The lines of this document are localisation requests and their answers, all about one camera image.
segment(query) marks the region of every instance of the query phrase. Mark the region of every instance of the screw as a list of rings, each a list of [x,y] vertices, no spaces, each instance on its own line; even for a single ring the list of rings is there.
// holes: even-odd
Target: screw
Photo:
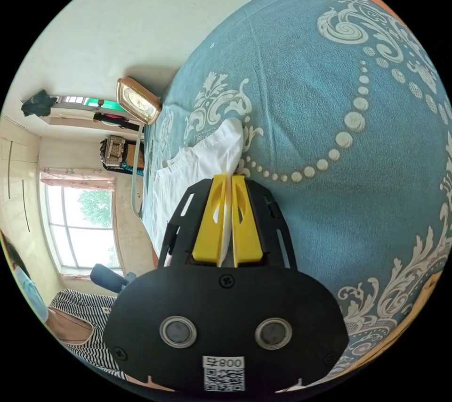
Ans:
[[[113,353],[118,360],[127,361],[127,354],[120,347],[115,347]]]
[[[337,356],[335,352],[330,352],[328,353],[325,358],[323,359],[323,362],[327,365],[327,366],[331,366],[332,364],[334,364],[337,361]]]
[[[235,279],[232,275],[222,275],[219,282],[223,289],[230,289],[234,285]]]

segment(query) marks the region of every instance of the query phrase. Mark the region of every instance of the striped shirt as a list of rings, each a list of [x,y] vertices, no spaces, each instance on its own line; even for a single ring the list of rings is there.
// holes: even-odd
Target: striped shirt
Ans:
[[[92,326],[92,333],[86,342],[80,345],[62,343],[64,347],[89,364],[125,380],[126,375],[119,369],[102,339],[115,300],[116,297],[64,289],[52,300],[49,308],[70,314]]]

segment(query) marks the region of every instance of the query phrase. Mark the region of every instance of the tree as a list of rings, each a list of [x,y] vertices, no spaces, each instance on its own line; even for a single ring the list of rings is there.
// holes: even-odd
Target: tree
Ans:
[[[112,227],[112,200],[109,190],[83,190],[78,201],[85,221],[93,226]]]

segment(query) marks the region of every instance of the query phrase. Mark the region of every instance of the label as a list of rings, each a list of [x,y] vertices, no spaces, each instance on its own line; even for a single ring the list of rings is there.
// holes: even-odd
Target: label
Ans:
[[[205,391],[245,391],[243,356],[203,356]]]

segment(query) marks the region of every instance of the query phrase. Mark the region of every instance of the face mask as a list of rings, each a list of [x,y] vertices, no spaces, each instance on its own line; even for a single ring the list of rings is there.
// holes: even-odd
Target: face mask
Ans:
[[[19,286],[24,291],[25,298],[28,300],[28,303],[30,303],[39,318],[43,322],[46,322],[48,318],[47,305],[44,303],[44,300],[38,292],[35,283],[28,278],[20,267],[16,267],[14,269],[14,274],[16,275]]]

